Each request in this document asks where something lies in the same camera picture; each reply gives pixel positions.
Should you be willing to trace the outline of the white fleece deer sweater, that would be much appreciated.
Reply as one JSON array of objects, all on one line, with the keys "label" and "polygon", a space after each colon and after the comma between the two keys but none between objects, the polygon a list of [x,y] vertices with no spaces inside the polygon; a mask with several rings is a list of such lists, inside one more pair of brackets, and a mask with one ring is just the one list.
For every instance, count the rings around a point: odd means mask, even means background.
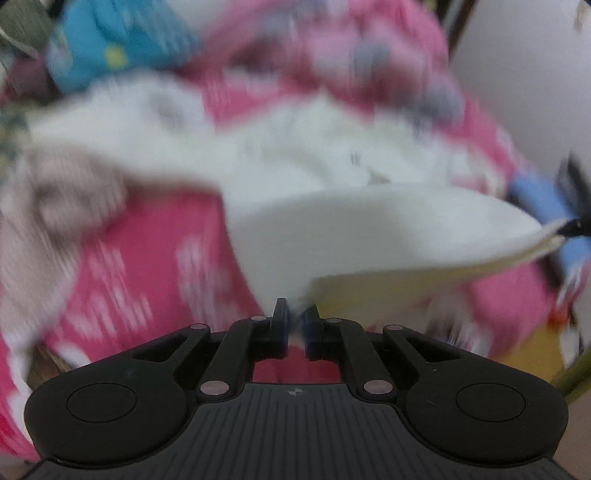
[{"label": "white fleece deer sweater", "polygon": [[137,183],[221,195],[235,258],[265,308],[283,297],[375,323],[563,244],[559,222],[456,185],[488,175],[477,156],[325,94],[221,128],[197,90],[148,75],[61,101],[30,131],[35,146],[77,147]]}]

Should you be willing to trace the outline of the pink floral bed sheet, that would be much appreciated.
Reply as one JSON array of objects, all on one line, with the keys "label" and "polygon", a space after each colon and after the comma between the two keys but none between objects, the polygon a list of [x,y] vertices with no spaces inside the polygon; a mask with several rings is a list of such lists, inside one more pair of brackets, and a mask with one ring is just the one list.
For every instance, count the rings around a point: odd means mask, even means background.
[{"label": "pink floral bed sheet", "polygon": [[[238,81],[199,88],[172,75],[139,72],[96,82],[86,92],[61,101],[86,94],[101,83],[148,75],[178,80],[197,90],[204,99],[206,114],[221,128],[283,100],[315,94],[329,96],[325,92],[301,92],[283,82]],[[401,117],[418,135],[437,138],[477,156],[487,165],[488,175],[470,173],[458,177],[456,185],[505,201],[503,176],[472,145],[416,127],[401,115],[370,114],[329,97],[366,120],[381,115]],[[50,107],[34,115],[31,124]],[[3,457],[21,461],[37,458],[23,420],[24,405],[31,392],[26,379],[36,344],[44,343],[64,360],[83,366],[193,322],[207,323],[218,331],[239,318],[267,313],[273,308],[260,306],[249,289],[232,249],[221,195],[195,186],[143,185],[115,169],[125,182],[125,205],[101,230],[84,238],[76,280],[60,314],[26,349],[11,347],[1,334]],[[375,323],[357,321],[373,329],[396,318],[411,322],[415,306],[453,288]]]}]

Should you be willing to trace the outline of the beige checked knit garment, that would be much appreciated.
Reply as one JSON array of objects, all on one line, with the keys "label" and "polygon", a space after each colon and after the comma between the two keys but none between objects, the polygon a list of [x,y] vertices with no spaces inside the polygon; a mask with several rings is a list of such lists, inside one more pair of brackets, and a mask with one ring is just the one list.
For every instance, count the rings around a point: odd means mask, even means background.
[{"label": "beige checked knit garment", "polygon": [[85,237],[118,215],[121,174],[64,145],[27,149],[1,191],[1,334],[26,349],[48,330],[73,287]]}]

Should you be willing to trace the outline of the light blue garment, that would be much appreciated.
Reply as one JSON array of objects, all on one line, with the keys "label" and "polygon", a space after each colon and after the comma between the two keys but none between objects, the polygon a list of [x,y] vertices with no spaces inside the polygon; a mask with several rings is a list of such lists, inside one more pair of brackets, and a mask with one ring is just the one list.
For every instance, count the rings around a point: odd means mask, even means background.
[{"label": "light blue garment", "polygon": [[[509,197],[542,225],[574,220],[574,211],[559,190],[533,173],[516,175],[509,184]],[[590,273],[590,240],[567,239],[550,255],[550,265],[559,284],[558,304],[570,305],[583,291]]]}]

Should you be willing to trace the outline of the pink and blue quilt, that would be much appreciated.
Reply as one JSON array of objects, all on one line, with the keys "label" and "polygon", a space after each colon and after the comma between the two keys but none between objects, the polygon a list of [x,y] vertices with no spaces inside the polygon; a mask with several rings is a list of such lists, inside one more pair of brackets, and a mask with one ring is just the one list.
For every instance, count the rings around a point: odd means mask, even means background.
[{"label": "pink and blue quilt", "polygon": [[71,1],[45,65],[63,94],[135,68],[242,68],[462,120],[448,42],[416,1]]}]

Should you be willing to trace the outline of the green patterned pillow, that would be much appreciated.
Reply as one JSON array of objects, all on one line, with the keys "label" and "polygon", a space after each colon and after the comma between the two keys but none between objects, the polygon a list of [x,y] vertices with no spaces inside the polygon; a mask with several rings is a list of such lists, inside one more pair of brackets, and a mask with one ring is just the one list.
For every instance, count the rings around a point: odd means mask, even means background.
[{"label": "green patterned pillow", "polygon": [[1,2],[2,47],[38,57],[45,49],[52,30],[53,21],[42,1]]}]

